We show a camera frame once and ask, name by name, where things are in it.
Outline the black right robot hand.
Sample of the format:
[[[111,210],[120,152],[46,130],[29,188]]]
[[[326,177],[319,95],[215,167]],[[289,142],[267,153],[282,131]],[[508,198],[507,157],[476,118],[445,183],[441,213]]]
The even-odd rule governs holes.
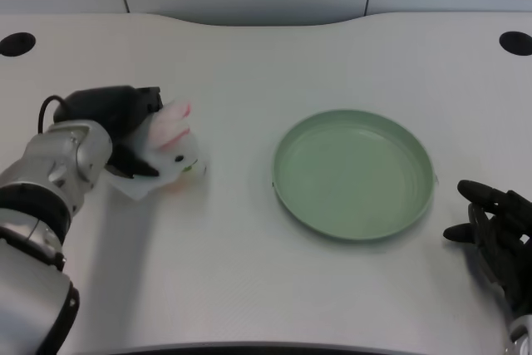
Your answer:
[[[446,228],[443,237],[476,248],[488,279],[498,284],[511,312],[531,313],[531,202],[473,180],[461,180],[458,192],[469,201],[468,222]]]

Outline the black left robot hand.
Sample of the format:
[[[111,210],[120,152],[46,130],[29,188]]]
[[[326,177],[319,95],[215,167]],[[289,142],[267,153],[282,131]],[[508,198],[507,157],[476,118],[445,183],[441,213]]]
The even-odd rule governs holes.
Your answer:
[[[106,169],[113,175],[157,177],[159,171],[126,145],[126,138],[163,107],[158,86],[107,86],[75,91],[59,102],[53,121],[89,120],[111,138],[113,151]]]

